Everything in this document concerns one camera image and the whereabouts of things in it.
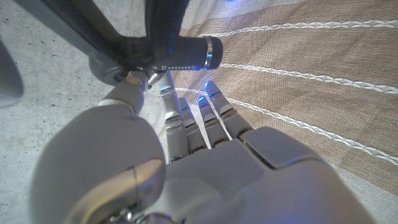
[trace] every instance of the robotic hand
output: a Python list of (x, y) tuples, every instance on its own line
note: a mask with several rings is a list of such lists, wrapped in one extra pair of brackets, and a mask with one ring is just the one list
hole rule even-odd
[(169, 161), (138, 117), (134, 72), (47, 144), (30, 191), (34, 223), (372, 223), (329, 165), (271, 128), (252, 127), (208, 82), (198, 99), (207, 149), (170, 73), (158, 82)]

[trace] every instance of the white stripe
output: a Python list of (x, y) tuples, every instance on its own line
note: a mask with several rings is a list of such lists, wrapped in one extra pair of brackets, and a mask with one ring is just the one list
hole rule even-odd
[[(177, 91), (189, 91), (189, 92), (193, 92), (193, 93), (199, 93), (201, 95), (206, 95), (206, 92), (204, 92), (204, 91), (193, 90), (193, 89), (188, 89), (188, 88), (176, 88), (175, 90), (177, 90)], [(335, 141), (342, 142), (342, 143), (346, 144), (349, 147), (353, 147), (355, 149), (359, 149), (359, 150), (364, 151), (364, 152), (366, 152), (366, 153), (368, 153), (368, 154), (370, 154), (372, 156), (376, 156), (377, 158), (384, 159), (384, 160), (387, 160), (387, 161), (389, 161), (389, 162), (391, 162), (391, 163), (393, 163), (395, 165), (398, 165), (398, 157), (389, 155), (389, 154), (387, 154), (385, 152), (382, 152), (380, 150), (377, 150), (377, 149), (369, 147), (369, 146), (364, 146), (360, 142), (356, 142), (356, 141), (351, 140), (351, 139), (343, 138), (343, 137), (341, 137), (338, 134), (325, 131), (322, 128), (318, 128), (316, 126), (311, 126), (311, 125), (309, 125), (307, 123), (304, 123), (302, 121), (294, 120), (293, 118), (290, 118), (288, 116), (282, 116), (279, 113), (271, 112), (271, 111), (269, 111), (267, 109), (263, 109), (263, 108), (260, 108), (258, 106), (255, 106), (255, 105), (251, 105), (249, 103), (245, 103), (245, 102), (242, 102), (242, 101), (239, 101), (239, 100), (235, 100), (235, 99), (232, 99), (232, 98), (228, 98), (228, 97), (226, 99), (229, 102), (231, 102), (231, 103), (235, 103), (237, 105), (244, 106), (244, 107), (252, 109), (254, 111), (258, 111), (260, 113), (269, 115), (271, 117), (274, 117), (274, 118), (277, 118), (277, 119), (281, 119), (282, 121), (286, 121), (286, 122), (288, 122), (290, 124), (297, 125), (300, 128), (308, 129), (308, 130), (310, 130), (310, 131), (312, 131), (314, 133), (321, 134), (321, 135), (326, 136), (326, 137), (328, 137), (330, 139), (333, 139)]]
[(238, 34), (241, 32), (255, 32), (255, 31), (266, 31), (266, 30), (277, 30), (277, 29), (300, 29), (300, 28), (358, 28), (358, 27), (387, 27), (397, 28), (398, 20), (370, 20), (370, 21), (345, 21), (345, 22), (298, 22), (295, 24), (286, 23), (282, 25), (271, 25), (271, 26), (260, 26), (260, 27), (245, 27), (243, 29), (234, 30), (231, 32), (214, 33), (214, 34), (200, 34), (198, 37), (212, 36), (212, 37), (226, 37), (229, 35)]
[(282, 69), (277, 70), (274, 68), (264, 68), (264, 67), (253, 66), (253, 65), (236, 65), (236, 64), (229, 64), (229, 63), (222, 63), (222, 64), (220, 64), (220, 67), (241, 68), (241, 69), (254, 70), (254, 71), (260, 71), (260, 72), (269, 72), (269, 73), (275, 73), (275, 74), (279, 74), (279, 75), (288, 75), (291, 77), (307, 78), (307, 79), (318, 80), (318, 81), (323, 81), (323, 82), (333, 82), (336, 84), (349, 85), (349, 86), (354, 86), (354, 87), (358, 87), (358, 88), (364, 88), (367, 90), (379, 91), (379, 92), (383, 92), (383, 93), (398, 94), (398, 88), (393, 87), (393, 86), (377, 85), (377, 84), (362, 82), (362, 81), (351, 81), (351, 80), (348, 80), (345, 78), (332, 78), (327, 75), (314, 75), (311, 73), (290, 72), (290, 71), (286, 71), (286, 70), (282, 70)]

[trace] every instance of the robot finger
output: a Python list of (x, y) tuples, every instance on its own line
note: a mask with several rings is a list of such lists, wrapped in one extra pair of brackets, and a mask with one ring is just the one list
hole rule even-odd
[(250, 124), (230, 105), (214, 82), (208, 81), (205, 91), (232, 138), (239, 138), (242, 133), (252, 130)]
[(179, 98), (182, 120), (185, 130), (187, 131), (189, 153), (192, 154), (200, 149), (207, 149), (206, 142), (201, 135), (199, 126), (193, 118), (191, 109), (185, 98)]
[(211, 147), (215, 147), (221, 142), (229, 141), (219, 119), (214, 114), (209, 102), (204, 96), (199, 97), (198, 106)]
[(189, 155), (187, 131), (183, 126), (174, 82), (169, 71), (158, 81), (157, 85), (160, 88), (165, 110), (167, 153), (169, 162), (173, 162)]

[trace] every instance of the gray concrete surface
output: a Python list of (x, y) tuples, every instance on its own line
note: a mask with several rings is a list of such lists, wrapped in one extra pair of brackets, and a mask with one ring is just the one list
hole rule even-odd
[[(95, 2), (118, 32), (145, 35), (142, 0)], [(25, 85), (21, 102), (0, 110), (0, 223), (30, 223), (27, 190), (41, 149), (73, 117), (96, 105), (112, 87), (90, 73), (86, 55), (11, 0), (0, 1), (0, 38)], [(165, 148), (164, 127), (159, 125), (163, 122), (163, 111), (157, 91), (155, 87), (146, 93), (140, 116), (153, 125)], [(197, 108), (191, 108), (199, 118)], [(336, 171), (378, 223), (397, 220), (398, 214), (380, 213), (377, 208), (398, 206), (398, 197), (344, 170)], [(382, 192), (385, 200), (375, 201), (376, 192)]]

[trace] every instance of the striped fabric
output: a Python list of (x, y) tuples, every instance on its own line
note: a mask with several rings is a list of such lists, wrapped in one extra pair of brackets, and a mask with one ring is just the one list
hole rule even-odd
[[(297, 2), (181, 34), (219, 37), (224, 57), (216, 70), (174, 72), (179, 96), (195, 104), (213, 80), (255, 128), (279, 129), (379, 195), (398, 196), (397, 1)], [(368, 209), (393, 223), (396, 203), (374, 205), (389, 211), (383, 217)]]

